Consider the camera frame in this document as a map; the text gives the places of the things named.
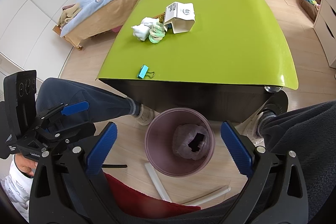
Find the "person's left hand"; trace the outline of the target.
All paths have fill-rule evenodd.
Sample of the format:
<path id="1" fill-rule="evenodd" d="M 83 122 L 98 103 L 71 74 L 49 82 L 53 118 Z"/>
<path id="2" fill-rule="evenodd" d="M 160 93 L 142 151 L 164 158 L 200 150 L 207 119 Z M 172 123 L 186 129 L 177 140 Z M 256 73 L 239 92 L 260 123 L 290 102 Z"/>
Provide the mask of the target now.
<path id="1" fill-rule="evenodd" d="M 38 162 L 25 158 L 21 153 L 14 155 L 14 161 L 21 173 L 34 177 Z"/>

